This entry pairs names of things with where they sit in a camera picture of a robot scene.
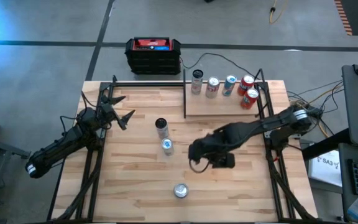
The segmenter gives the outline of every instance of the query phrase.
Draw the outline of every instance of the wooden table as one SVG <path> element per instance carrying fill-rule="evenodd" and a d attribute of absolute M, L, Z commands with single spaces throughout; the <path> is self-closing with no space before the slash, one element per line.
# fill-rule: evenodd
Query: wooden table
<path fill-rule="evenodd" d="M 96 104 L 100 82 L 85 82 L 83 91 Z M 289 106 L 283 81 L 269 81 L 274 112 Z M 250 138 L 236 155 L 233 169 L 207 169 L 196 174 L 188 165 L 188 145 L 196 138 L 230 122 L 256 120 L 245 116 L 187 116 L 183 118 L 183 87 L 122 87 L 113 96 L 126 95 L 114 106 L 123 115 L 136 113 L 121 131 L 116 123 L 107 132 L 94 222 L 274 222 L 270 174 L 262 135 Z M 82 100 L 78 111 L 84 108 Z M 168 121 L 174 155 L 166 156 L 155 129 L 155 120 Z M 290 188 L 309 213 L 317 217 L 302 154 L 283 151 Z M 86 149 L 69 155 L 52 218 L 71 203 L 81 185 Z M 189 194 L 176 198 L 173 187 L 185 183 Z M 288 217 L 280 191 L 284 216 Z M 88 210 L 87 200 L 84 210 Z"/>

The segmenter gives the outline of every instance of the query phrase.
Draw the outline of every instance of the red battery pack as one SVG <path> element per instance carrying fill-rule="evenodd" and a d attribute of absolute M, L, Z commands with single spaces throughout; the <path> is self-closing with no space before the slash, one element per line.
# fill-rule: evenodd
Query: red battery pack
<path fill-rule="evenodd" d="M 180 73 L 180 43 L 169 37 L 135 37 L 128 40 L 125 54 L 133 73 L 176 75 Z"/>

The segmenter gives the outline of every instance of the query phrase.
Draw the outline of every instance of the red soda can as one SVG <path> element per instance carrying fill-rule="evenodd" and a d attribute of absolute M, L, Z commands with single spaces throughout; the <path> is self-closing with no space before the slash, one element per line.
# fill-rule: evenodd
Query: red soda can
<path fill-rule="evenodd" d="M 251 109 L 252 105 L 258 100 L 258 96 L 259 93 L 256 89 L 247 90 L 240 103 L 242 109 Z"/>
<path fill-rule="evenodd" d="M 242 77 L 237 93 L 240 96 L 244 96 L 246 91 L 254 86 L 255 79 L 251 75 L 245 75 Z"/>

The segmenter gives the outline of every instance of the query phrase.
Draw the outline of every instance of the concrete floor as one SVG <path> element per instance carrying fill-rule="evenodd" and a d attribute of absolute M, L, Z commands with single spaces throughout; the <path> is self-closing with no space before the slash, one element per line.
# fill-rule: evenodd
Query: concrete floor
<path fill-rule="evenodd" d="M 290 0 L 282 18 L 270 26 L 272 2 L 115 0 L 104 41 L 151 35 L 177 38 L 183 44 L 358 47 L 358 37 L 344 32 L 333 0 Z M 108 0 L 0 1 L 0 40 L 96 42 L 107 5 Z M 74 116 L 93 52 L 94 47 L 0 45 L 0 141 L 35 152 L 59 137 L 59 116 Z M 358 52 L 182 49 L 181 56 L 189 66 L 204 52 L 225 55 L 253 73 L 263 68 L 267 79 L 285 80 L 287 90 L 294 92 L 339 80 L 342 65 L 358 63 Z M 244 74 L 210 55 L 196 68 L 219 78 Z M 92 80 L 110 80 L 112 75 L 119 80 L 182 78 L 134 75 L 123 48 L 102 47 Z M 320 93 L 304 97 L 310 100 Z M 336 99 L 339 110 L 324 115 L 334 132 L 347 127 L 343 92 Z M 331 101 L 327 108 L 333 107 Z M 304 139 L 320 141 L 323 135 L 315 129 Z M 59 168 L 30 179 L 24 164 L 11 159 L 6 186 L 0 190 L 0 218 L 9 224 L 45 221 L 55 189 Z M 341 215 L 340 195 L 316 189 L 313 195 L 319 217 L 334 220 Z"/>

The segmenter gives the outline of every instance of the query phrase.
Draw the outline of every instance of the soda can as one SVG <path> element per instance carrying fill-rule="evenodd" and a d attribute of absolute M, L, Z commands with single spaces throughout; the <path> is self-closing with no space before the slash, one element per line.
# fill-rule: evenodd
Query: soda can
<path fill-rule="evenodd" d="M 193 71 L 193 77 L 191 78 L 191 92 L 198 95 L 201 93 L 201 87 L 203 86 L 203 71 L 196 69 Z"/>
<path fill-rule="evenodd" d="M 241 107 L 242 109 L 251 109 L 252 105 L 258 100 L 259 93 L 256 89 L 249 89 L 245 93 L 244 97 L 241 100 Z"/>
<path fill-rule="evenodd" d="M 208 80 L 205 95 L 208 98 L 215 98 L 219 91 L 219 80 L 216 77 L 211 77 Z"/>
<path fill-rule="evenodd" d="M 169 136 L 167 120 L 159 118 L 155 121 L 155 127 L 160 139 L 165 139 Z"/>
<path fill-rule="evenodd" d="M 169 138 L 165 138 L 161 142 L 162 150 L 164 151 L 165 155 L 171 156 L 173 154 L 173 144 L 172 140 Z"/>
<path fill-rule="evenodd" d="M 234 75 L 228 75 L 224 81 L 222 94 L 224 96 L 230 96 L 233 91 L 234 85 L 236 84 L 237 78 Z"/>
<path fill-rule="evenodd" d="M 237 89 L 237 92 L 240 96 L 244 96 L 246 91 L 254 86 L 255 79 L 251 75 L 245 75 Z"/>
<path fill-rule="evenodd" d="M 176 184 L 176 186 L 173 188 L 173 193 L 178 198 L 184 198 L 189 193 L 189 188 L 186 184 Z"/>

